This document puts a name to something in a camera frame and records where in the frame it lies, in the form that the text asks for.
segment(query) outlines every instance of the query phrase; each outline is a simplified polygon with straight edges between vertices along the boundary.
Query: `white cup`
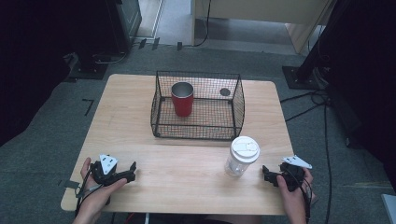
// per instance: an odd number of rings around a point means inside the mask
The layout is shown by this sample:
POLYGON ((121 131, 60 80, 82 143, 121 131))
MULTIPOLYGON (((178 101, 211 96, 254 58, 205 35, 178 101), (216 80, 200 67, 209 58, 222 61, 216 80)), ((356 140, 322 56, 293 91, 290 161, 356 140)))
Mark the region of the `white cup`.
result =
POLYGON ((225 171, 232 176, 241 176, 259 156, 259 144, 250 137, 239 136, 231 143, 225 171))

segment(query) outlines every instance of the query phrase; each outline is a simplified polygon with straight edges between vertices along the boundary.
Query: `red cup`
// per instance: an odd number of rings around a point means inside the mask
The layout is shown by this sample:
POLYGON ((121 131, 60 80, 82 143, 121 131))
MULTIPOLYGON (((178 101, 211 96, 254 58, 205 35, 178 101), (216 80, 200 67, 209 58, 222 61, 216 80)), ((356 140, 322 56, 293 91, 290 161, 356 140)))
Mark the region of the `red cup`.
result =
POLYGON ((172 86, 172 102, 179 117, 187 117, 192 112, 194 87, 188 82, 177 82, 172 86))

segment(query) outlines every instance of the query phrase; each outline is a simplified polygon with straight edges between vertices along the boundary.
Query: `wooden table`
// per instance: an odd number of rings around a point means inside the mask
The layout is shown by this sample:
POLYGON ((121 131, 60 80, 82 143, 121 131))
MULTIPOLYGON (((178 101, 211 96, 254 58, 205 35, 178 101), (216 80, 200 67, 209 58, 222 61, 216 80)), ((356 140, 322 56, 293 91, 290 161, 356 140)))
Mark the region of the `wooden table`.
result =
MULTIPOLYGON (((228 176, 224 163, 231 142, 164 139, 153 136, 150 110, 155 76, 113 75, 109 78, 79 154, 71 180, 87 157, 99 154, 119 160, 118 172, 137 162, 136 181, 111 197, 105 211, 282 215, 279 190, 262 178, 262 165, 278 172, 293 151, 276 86, 268 81, 242 81, 245 122, 241 135, 255 139, 261 155, 240 178, 228 176)), ((62 209, 76 208, 75 192, 65 191, 62 209)))
MULTIPOLYGON (((300 53, 317 26, 327 20, 334 3, 333 0, 214 0, 210 17, 286 23, 291 42, 300 53)), ((206 18, 208 7, 209 0, 191 0, 192 44, 195 19, 206 18)))

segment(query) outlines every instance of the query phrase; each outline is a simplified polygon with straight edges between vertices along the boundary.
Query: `person's left hand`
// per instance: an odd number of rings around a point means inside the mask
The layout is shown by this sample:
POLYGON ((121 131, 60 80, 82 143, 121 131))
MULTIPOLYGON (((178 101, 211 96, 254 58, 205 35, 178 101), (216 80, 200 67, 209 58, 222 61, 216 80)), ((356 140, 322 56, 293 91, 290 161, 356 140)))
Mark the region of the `person's left hand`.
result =
MULTIPOLYGON (((84 165, 81 168, 81 176, 84 179, 85 176, 88 173, 88 170, 90 168, 91 164, 91 158, 87 158, 84 161, 84 165)), ((95 223, 96 220, 99 218, 102 209, 105 207, 105 204, 110 197, 110 195, 116 191, 117 189, 120 189, 122 186, 124 186, 127 183, 127 180, 125 178, 117 181, 116 183, 107 186, 107 187, 102 187, 90 195, 90 197, 86 198, 83 203, 81 204, 81 207, 79 208, 78 215, 76 219, 74 220, 74 224, 77 223, 95 223)), ((93 180, 93 177, 90 175, 87 179, 85 189, 88 190, 91 187, 96 186, 97 183, 93 180)))

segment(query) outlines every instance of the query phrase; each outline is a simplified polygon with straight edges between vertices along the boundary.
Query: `person's right hand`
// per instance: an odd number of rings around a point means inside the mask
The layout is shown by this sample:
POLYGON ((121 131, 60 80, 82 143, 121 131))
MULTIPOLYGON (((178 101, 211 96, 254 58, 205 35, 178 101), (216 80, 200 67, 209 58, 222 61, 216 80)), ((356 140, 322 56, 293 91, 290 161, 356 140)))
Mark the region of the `person's right hand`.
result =
MULTIPOLYGON (((305 180, 309 183, 309 185, 312 188, 312 181, 314 180, 314 177, 311 175, 311 173, 308 171, 308 169, 303 168, 305 172, 305 180)), ((297 188, 293 192, 289 192, 288 186, 286 185, 285 178, 283 178, 282 175, 278 175, 276 177, 277 184, 279 185, 280 189, 280 194, 282 195, 282 201, 283 201, 283 207, 285 209, 285 212, 289 218, 289 221, 291 224, 305 224, 305 202, 304 202, 304 197, 303 194, 301 193, 301 190, 297 188)), ((307 188, 306 182, 303 183, 303 190, 306 190, 307 188)))

